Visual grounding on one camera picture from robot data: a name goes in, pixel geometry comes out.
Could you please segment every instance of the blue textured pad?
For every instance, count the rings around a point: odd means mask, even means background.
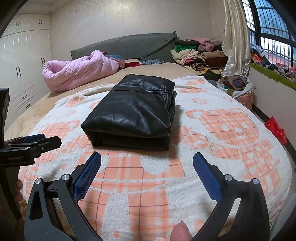
[[[100,169],[101,162],[100,153],[96,153],[75,182],[73,186],[73,199],[75,202],[85,197],[93,179]]]
[[[24,143],[31,143],[34,141],[39,141],[45,139],[45,135],[44,134],[38,134],[38,135],[34,135],[34,136],[27,136],[24,138]]]
[[[222,199],[221,185],[209,167],[197,153],[193,156],[193,167],[200,177],[200,180],[202,181],[202,184],[207,190],[210,198],[212,200],[216,200],[217,203],[219,203]]]

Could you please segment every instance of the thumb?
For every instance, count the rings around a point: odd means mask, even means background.
[[[172,230],[170,241],[191,241],[192,235],[187,225],[181,220]]]

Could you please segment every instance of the black leather garment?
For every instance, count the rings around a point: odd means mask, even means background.
[[[81,128],[93,146],[168,150],[175,116],[175,83],[129,74],[101,100]]]

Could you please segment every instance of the window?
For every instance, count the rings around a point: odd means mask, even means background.
[[[289,26],[267,0],[242,0],[250,47],[262,46],[271,63],[296,66],[296,41]]]

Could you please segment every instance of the white and orange blanket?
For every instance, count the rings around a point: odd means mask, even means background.
[[[201,152],[210,164],[236,180],[258,178],[273,220],[285,202],[292,177],[281,144],[248,109],[205,78],[173,81],[176,116],[170,149],[165,152],[92,147],[80,125],[113,85],[59,100],[31,134],[57,135],[62,145],[35,159],[33,166],[21,167],[25,200],[36,178],[56,180],[98,151],[102,166],[78,204],[104,240],[169,240],[181,219],[194,235],[216,205],[192,165],[193,155]],[[238,205],[235,202],[229,222]]]

